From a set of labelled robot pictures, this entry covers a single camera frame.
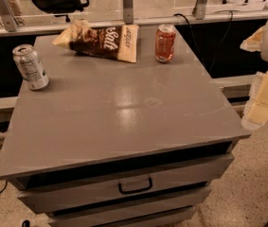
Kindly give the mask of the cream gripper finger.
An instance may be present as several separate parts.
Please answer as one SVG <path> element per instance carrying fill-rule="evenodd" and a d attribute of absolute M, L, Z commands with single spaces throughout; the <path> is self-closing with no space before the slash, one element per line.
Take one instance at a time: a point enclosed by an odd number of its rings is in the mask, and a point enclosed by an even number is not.
<path fill-rule="evenodd" d="M 247 130 L 257 130 L 268 121 L 268 71 L 257 72 L 245 104 L 241 125 Z"/>
<path fill-rule="evenodd" d="M 241 43 L 240 49 L 248 52 L 260 52 L 262 33 L 263 27 L 259 28 L 251 36 L 245 39 Z"/>

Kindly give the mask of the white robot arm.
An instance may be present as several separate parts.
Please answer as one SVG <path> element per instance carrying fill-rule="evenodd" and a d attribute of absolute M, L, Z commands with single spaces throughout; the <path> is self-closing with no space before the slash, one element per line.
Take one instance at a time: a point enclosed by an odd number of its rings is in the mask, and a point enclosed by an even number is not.
<path fill-rule="evenodd" d="M 244 40 L 240 49 L 259 52 L 261 58 L 268 62 L 268 21 L 266 24 Z M 244 110 L 241 125 L 247 130 L 257 130 L 268 121 L 268 71 L 257 72 L 252 81 L 249 100 Z"/>

